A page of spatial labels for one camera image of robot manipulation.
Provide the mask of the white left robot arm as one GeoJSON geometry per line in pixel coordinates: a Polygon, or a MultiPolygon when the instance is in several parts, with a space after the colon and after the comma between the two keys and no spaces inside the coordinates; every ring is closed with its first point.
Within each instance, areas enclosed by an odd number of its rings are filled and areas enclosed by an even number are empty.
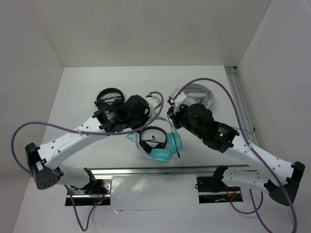
{"type": "Polygon", "coordinates": [[[44,190],[57,184],[65,175],[59,166],[88,145],[110,133],[142,127],[156,106],[152,99],[152,96],[132,95],[128,100],[116,99],[112,103],[96,100],[97,111],[73,133],[42,145],[28,144],[25,147],[27,164],[37,188],[44,190]]]}

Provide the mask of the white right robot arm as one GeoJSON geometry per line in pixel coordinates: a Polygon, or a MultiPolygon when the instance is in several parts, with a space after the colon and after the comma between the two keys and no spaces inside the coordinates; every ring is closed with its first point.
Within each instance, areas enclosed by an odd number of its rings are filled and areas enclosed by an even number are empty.
{"type": "Polygon", "coordinates": [[[303,163],[282,160],[246,142],[240,132],[215,121],[212,111],[202,104],[183,104],[178,111],[171,106],[167,114],[177,129],[186,129],[210,149],[237,158],[257,170],[251,174],[219,166],[212,178],[215,189],[240,186],[266,193],[285,206],[294,202],[305,169],[303,163]]]}

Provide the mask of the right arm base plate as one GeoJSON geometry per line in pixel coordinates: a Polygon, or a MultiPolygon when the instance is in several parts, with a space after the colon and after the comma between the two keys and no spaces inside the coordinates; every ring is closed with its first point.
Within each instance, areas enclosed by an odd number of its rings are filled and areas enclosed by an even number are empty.
{"type": "Polygon", "coordinates": [[[212,177],[197,177],[197,184],[194,186],[198,191],[199,203],[225,203],[243,202],[240,187],[228,187],[225,184],[216,184],[212,177]]]}

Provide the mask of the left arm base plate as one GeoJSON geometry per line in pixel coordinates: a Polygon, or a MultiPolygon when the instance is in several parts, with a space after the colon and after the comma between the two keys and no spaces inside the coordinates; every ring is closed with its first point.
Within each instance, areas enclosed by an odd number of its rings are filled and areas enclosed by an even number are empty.
{"type": "Polygon", "coordinates": [[[69,186],[65,206],[72,206],[69,195],[70,193],[76,206],[92,206],[94,204],[97,204],[98,206],[108,206],[111,203],[111,187],[112,177],[108,176],[97,179],[96,185],[91,191],[85,191],[74,186],[69,186]]]}

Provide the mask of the teal cat-ear headphones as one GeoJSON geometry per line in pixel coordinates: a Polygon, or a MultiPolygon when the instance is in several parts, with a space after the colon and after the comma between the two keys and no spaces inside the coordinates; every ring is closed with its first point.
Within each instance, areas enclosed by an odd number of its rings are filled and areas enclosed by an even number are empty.
{"type": "MultiPolygon", "coordinates": [[[[183,148],[183,142],[180,134],[177,132],[177,129],[174,125],[164,117],[158,117],[157,120],[168,122],[171,128],[171,132],[167,133],[167,143],[165,149],[152,149],[151,154],[147,154],[138,144],[139,142],[139,135],[138,132],[129,133],[126,135],[126,138],[135,144],[137,150],[139,150],[144,157],[149,160],[152,160],[157,163],[168,163],[172,158],[173,155],[176,154],[177,157],[180,157],[179,151],[183,148]]],[[[154,147],[156,143],[148,144],[151,147],[154,147]]]]}

